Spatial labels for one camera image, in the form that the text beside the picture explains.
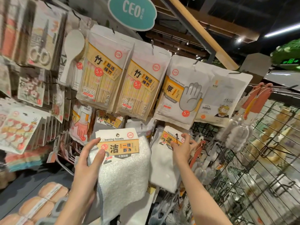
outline red circular price label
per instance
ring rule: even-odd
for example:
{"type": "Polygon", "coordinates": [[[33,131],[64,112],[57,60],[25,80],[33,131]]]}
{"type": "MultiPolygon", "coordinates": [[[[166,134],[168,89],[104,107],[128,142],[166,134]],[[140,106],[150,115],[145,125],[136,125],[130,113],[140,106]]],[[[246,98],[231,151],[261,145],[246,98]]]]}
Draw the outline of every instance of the red circular price label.
{"type": "Polygon", "coordinates": [[[83,67],[83,65],[82,65],[82,63],[78,62],[77,65],[76,65],[76,67],[77,67],[79,70],[81,70],[82,67],[83,67]]]}
{"type": "Polygon", "coordinates": [[[177,76],[177,75],[179,74],[178,69],[173,69],[172,74],[173,74],[174,76],[177,76]]]}
{"type": "Polygon", "coordinates": [[[103,76],[103,70],[101,68],[95,68],[96,76],[103,76]]]}
{"type": "Polygon", "coordinates": [[[104,149],[104,150],[108,149],[108,145],[107,145],[107,144],[103,144],[103,145],[101,146],[101,149],[104,149]]]}
{"type": "Polygon", "coordinates": [[[116,57],[117,59],[121,59],[122,56],[123,56],[122,51],[120,51],[120,50],[116,50],[116,51],[115,51],[115,57],[116,57]]]}
{"type": "Polygon", "coordinates": [[[136,81],[133,83],[133,86],[134,86],[136,89],[139,89],[139,88],[141,88],[142,84],[141,84],[141,82],[139,82],[139,81],[136,80],[136,81]]]}
{"type": "Polygon", "coordinates": [[[153,71],[157,72],[160,70],[160,64],[156,63],[152,66],[153,71]]]}
{"type": "Polygon", "coordinates": [[[133,138],[133,132],[127,133],[127,137],[130,138],[130,139],[133,138]]]}
{"type": "Polygon", "coordinates": [[[188,110],[185,110],[182,112],[182,116],[185,118],[188,117],[189,115],[190,115],[190,112],[188,110]]]}

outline right hand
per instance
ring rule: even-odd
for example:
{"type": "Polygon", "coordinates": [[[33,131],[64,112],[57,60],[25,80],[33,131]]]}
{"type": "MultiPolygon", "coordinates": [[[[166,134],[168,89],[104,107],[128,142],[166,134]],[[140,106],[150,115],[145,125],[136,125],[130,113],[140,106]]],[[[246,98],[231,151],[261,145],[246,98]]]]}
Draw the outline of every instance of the right hand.
{"type": "Polygon", "coordinates": [[[171,142],[173,159],[178,166],[183,163],[188,163],[191,151],[198,145],[196,141],[190,139],[189,134],[183,133],[181,136],[185,138],[185,142],[182,145],[178,146],[174,141],[171,142]]]}

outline black wire grid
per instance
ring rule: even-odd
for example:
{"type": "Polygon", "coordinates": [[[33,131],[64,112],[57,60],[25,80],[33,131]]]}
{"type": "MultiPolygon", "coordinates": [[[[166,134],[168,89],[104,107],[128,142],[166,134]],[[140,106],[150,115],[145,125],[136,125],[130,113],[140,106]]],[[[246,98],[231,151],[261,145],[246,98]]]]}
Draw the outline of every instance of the black wire grid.
{"type": "MultiPolygon", "coordinates": [[[[268,100],[241,151],[234,153],[222,143],[217,145],[226,159],[205,188],[233,224],[300,224],[299,113],[298,107],[268,100]],[[277,119],[280,115],[284,122],[277,119]]],[[[217,143],[218,127],[194,123],[192,129],[210,144],[217,143]]]]}

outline black ceiling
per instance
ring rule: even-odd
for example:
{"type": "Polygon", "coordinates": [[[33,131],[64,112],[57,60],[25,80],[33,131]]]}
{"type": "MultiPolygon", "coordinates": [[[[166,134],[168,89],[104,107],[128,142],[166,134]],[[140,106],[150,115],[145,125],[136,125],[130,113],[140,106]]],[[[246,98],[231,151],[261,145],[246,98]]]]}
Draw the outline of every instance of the black ceiling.
{"type": "MultiPolygon", "coordinates": [[[[198,11],[206,11],[209,15],[249,28],[261,34],[255,42],[237,44],[235,42],[236,38],[229,38],[210,32],[212,37],[238,64],[243,62],[247,54],[263,53],[269,55],[277,46],[300,38],[300,29],[270,38],[264,37],[269,32],[300,23],[300,0],[180,1],[185,6],[198,11]]],[[[163,14],[158,15],[157,22],[161,24],[160,21],[163,21],[164,26],[167,26],[164,16],[163,14]]]]}

